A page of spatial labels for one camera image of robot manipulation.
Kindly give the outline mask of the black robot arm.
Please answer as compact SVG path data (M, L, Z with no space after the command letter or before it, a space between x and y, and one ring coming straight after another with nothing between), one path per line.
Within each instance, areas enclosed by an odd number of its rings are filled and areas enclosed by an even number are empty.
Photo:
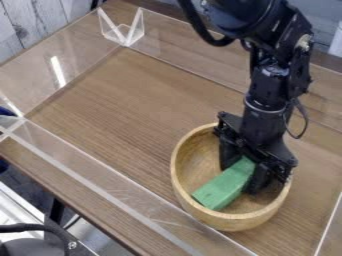
M222 169L241 158L255 163L244 187L255 194L272 181L284 183L297 166L283 136L292 112L304 110L299 97L311 84L312 26L287 0L201 0L201 11L190 0L177 3L205 43L224 47L237 41L249 52L244 111L218 112L213 134Z

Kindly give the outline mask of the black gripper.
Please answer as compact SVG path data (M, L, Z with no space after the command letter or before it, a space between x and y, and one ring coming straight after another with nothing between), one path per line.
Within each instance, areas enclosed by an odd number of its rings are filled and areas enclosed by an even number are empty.
M231 167L241 157L255 163L245 192L257 194L272 182L284 184L297 160L284 144L296 100L260 104L244 98L244 112L236 116L225 111L217 113L212 133L218 138L220 169Z

